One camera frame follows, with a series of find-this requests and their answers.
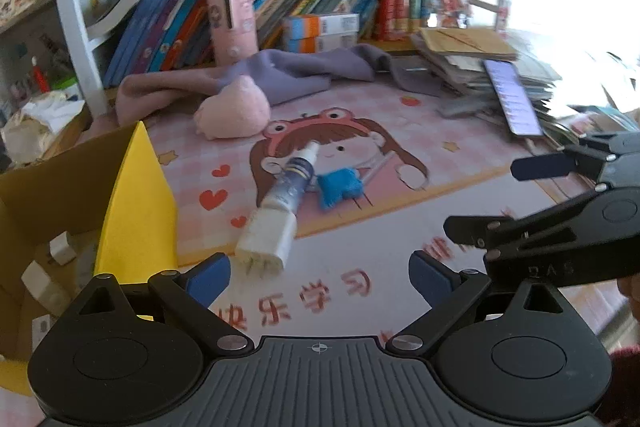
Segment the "yellow cardboard box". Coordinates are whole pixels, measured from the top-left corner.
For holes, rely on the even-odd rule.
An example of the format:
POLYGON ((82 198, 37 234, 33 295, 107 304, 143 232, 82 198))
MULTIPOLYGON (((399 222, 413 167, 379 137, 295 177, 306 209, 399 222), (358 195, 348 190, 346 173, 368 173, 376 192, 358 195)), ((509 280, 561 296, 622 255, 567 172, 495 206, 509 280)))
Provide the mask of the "yellow cardboard box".
POLYGON ((32 319, 22 274, 50 240, 99 233, 96 272, 124 284, 177 268, 177 206, 143 122, 1 177, 1 387, 29 395, 32 319))

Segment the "blue felt pouch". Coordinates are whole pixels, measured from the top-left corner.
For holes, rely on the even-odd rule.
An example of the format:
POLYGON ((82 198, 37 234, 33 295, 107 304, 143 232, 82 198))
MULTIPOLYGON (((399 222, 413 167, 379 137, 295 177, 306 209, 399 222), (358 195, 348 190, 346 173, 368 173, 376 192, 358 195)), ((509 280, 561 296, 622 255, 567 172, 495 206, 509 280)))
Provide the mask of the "blue felt pouch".
POLYGON ((319 204, 323 210, 330 210, 346 199, 358 198, 363 194, 363 184, 358 172, 343 168, 317 176, 319 204))

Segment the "white blue spray bottle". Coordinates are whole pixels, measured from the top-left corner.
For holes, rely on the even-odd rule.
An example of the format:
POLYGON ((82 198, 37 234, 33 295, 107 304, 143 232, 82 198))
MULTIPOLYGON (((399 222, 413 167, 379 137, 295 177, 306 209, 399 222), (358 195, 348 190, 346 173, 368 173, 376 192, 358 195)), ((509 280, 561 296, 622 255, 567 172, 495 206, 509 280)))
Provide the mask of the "white blue spray bottle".
POLYGON ((319 150, 320 143, 310 141, 281 166, 236 243, 239 261, 274 272, 284 270, 297 232, 296 213, 314 179, 319 150))

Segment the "pink plush toy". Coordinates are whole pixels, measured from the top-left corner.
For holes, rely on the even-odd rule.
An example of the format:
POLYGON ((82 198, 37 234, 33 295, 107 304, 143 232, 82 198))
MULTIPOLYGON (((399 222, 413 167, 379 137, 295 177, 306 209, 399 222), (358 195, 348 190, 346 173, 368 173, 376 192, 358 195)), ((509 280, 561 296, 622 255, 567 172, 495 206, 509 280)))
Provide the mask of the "pink plush toy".
POLYGON ((249 138, 264 131, 270 118, 267 97, 249 75, 206 98, 193 116, 196 133, 207 140, 249 138))

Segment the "smartphone lit screen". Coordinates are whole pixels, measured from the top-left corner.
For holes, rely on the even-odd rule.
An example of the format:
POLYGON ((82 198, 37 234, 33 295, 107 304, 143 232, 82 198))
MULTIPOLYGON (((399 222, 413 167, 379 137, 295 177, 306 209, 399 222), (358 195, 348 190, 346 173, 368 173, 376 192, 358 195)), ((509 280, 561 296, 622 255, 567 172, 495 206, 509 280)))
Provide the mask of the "smartphone lit screen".
POLYGON ((534 106, 518 78, 515 66, 510 62, 495 60, 484 60, 483 65, 510 132, 521 138, 543 136, 534 106))

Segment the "clear pen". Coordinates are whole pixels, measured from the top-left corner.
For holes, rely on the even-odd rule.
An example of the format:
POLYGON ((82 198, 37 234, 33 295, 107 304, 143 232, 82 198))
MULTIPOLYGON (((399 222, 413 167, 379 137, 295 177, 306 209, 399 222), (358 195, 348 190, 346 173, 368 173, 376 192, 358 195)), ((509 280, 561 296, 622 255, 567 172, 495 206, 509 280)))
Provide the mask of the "clear pen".
POLYGON ((378 172, 385 167, 385 165, 392 160, 396 156, 396 153, 393 150, 390 150, 388 153, 384 154, 380 159, 375 161, 362 176, 360 176, 360 182, 363 186, 366 186, 377 174, 378 172))

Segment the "stack of papers and booklets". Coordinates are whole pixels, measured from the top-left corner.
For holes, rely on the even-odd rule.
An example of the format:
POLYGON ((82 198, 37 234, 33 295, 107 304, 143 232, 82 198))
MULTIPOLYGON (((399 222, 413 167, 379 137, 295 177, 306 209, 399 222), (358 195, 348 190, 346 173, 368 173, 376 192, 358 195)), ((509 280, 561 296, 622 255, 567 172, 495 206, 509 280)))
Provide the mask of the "stack of papers and booklets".
POLYGON ((553 131, 564 131, 553 124, 544 108, 560 80, 547 65, 528 55, 516 61, 444 55, 431 50, 423 36, 415 35, 411 41, 430 62, 434 75, 459 95, 442 102, 439 109, 442 117, 500 113, 510 132, 522 138, 541 138, 553 131))

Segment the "pink cartoon desk mat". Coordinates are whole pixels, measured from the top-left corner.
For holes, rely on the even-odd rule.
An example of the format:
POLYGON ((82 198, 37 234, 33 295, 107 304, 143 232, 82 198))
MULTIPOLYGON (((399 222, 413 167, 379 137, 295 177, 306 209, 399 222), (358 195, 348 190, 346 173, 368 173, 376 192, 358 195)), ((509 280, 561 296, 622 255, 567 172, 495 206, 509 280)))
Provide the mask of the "pink cartoon desk mat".
POLYGON ((209 141, 190 115, 175 110, 145 124, 178 207, 182 265, 232 251, 258 197, 306 143, 320 143, 321 173, 350 167, 362 176, 396 153, 360 198, 323 210, 316 194, 305 197, 283 271, 234 262, 212 309, 253 338, 390 338, 425 308, 408 280, 413 251, 456 270, 483 265, 480 251, 448 241, 446 218, 525 217, 587 188, 577 176, 514 180, 511 161, 526 148, 506 129, 480 118, 442 118, 436 98, 382 82, 343 82, 280 105, 267 130, 250 139, 209 141))

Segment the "tissue pack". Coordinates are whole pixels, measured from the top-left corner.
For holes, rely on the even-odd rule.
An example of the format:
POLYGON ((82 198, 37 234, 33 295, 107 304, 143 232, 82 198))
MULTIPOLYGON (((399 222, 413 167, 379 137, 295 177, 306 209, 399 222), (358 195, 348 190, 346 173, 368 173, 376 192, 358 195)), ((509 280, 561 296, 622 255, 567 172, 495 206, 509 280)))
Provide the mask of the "tissue pack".
POLYGON ((26 102, 1 129, 13 164, 28 165, 42 159, 85 105, 84 100, 70 100, 63 91, 43 93, 26 102))

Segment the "purple pink cloth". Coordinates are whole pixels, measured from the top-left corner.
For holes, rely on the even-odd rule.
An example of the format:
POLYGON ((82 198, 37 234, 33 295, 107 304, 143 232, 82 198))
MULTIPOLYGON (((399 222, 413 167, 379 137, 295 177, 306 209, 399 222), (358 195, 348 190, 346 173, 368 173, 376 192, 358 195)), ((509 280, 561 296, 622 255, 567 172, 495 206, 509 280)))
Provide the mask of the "purple pink cloth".
POLYGON ((442 82, 428 69, 409 72, 398 56, 367 43, 311 54, 268 49, 232 66, 129 75, 118 88, 115 115, 126 126, 180 98, 216 95, 242 75, 254 80, 271 105, 279 105, 329 90, 334 79, 372 82, 384 74, 409 93, 437 96, 442 91, 442 82))

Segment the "orange white small box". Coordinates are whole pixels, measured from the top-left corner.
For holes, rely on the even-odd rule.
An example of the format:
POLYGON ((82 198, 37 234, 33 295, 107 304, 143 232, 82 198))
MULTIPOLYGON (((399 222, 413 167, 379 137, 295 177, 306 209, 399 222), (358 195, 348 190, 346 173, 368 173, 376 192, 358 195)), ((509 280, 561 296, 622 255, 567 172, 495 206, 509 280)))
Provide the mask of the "orange white small box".
POLYGON ((283 24, 282 50, 321 53, 350 48, 358 41, 358 14, 333 13, 288 17, 283 24))

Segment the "pink cylindrical box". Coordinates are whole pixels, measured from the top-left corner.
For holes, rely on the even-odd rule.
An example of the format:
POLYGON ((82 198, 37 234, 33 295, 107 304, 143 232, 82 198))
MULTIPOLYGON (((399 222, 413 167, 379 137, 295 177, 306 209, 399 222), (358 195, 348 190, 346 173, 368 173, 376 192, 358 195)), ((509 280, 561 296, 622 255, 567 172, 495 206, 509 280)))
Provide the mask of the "pink cylindrical box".
POLYGON ((218 67, 230 66, 259 51, 254 0, 207 0, 210 40, 218 67))

